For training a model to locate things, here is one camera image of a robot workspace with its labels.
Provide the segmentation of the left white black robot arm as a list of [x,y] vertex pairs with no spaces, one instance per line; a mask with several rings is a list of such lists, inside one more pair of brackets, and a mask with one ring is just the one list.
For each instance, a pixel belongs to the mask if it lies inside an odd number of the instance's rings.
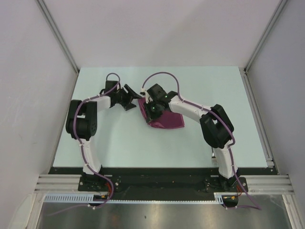
[[66,119],[66,132],[78,141],[84,162],[83,173],[92,175],[89,186],[99,191],[105,186],[105,178],[100,176],[102,164],[94,149],[93,138],[98,129],[98,112],[119,104],[125,111],[136,107],[133,100],[141,96],[127,84],[121,86],[119,81],[105,83],[105,88],[96,96],[82,100],[71,100]]

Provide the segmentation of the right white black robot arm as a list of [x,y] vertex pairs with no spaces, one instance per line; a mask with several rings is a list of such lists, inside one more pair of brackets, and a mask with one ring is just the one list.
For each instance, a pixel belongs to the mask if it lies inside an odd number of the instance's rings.
[[219,174],[222,176],[220,187],[224,191],[232,191],[237,186],[234,175],[238,170],[231,150],[231,146],[235,144],[234,127],[223,107],[219,104],[206,107],[187,101],[178,92],[166,93],[158,84],[148,90],[142,88],[141,94],[145,97],[143,106],[147,123],[161,118],[165,112],[171,112],[184,115],[200,124],[203,138],[213,148],[218,162]]

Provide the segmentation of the magenta satin napkin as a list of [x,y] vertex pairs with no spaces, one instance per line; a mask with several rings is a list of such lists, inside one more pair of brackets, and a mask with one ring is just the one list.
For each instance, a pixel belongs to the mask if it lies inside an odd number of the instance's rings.
[[[146,121],[148,116],[144,108],[145,102],[145,98],[138,99],[141,114]],[[183,116],[181,114],[169,111],[164,111],[161,117],[157,118],[156,120],[149,121],[147,125],[159,129],[179,129],[185,127]]]

